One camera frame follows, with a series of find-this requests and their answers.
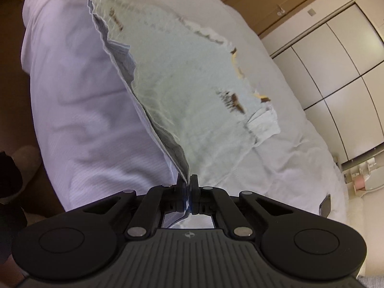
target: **wall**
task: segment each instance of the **wall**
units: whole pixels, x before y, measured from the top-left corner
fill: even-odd
[[[335,12],[338,8],[351,0],[316,0],[300,12],[289,18],[281,26],[262,39],[264,46],[271,55],[289,43],[310,27]],[[314,9],[316,15],[310,16],[309,9]]]
[[[384,275],[384,188],[363,196],[366,276]]]

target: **brown floor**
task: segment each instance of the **brown floor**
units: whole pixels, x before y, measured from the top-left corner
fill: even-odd
[[[0,151],[9,155],[23,145],[37,146],[29,76],[20,64],[22,7],[18,0],[0,0]],[[46,217],[63,212],[43,166],[18,199],[27,212]]]

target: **white furniture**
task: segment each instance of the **white furniture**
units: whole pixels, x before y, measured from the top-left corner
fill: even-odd
[[[384,142],[384,0],[356,0],[274,58],[341,163]]]

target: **white bedsheet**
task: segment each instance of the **white bedsheet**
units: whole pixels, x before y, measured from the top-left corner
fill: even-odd
[[[191,19],[233,40],[247,78],[271,98],[278,114],[282,132],[251,151],[219,186],[231,195],[253,190],[316,214],[331,194],[329,217],[344,222],[340,173],[258,37],[219,0],[173,3],[180,12],[189,5]],[[212,12],[211,5],[220,11]],[[26,0],[23,17],[22,66],[31,75],[36,135],[64,208],[127,188],[142,194],[151,186],[175,182],[175,169],[146,133],[102,48],[86,0]],[[186,221],[178,226],[185,227]],[[195,226],[203,226],[202,220]]]

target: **metal pin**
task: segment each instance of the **metal pin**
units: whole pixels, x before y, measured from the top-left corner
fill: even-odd
[[[249,227],[237,227],[234,229],[234,234],[240,237],[249,237],[253,234],[253,230]]]
[[[131,227],[127,231],[127,233],[129,236],[132,236],[132,237],[141,237],[141,236],[144,236],[145,233],[147,233],[147,230],[143,227],[135,226],[135,227]]]

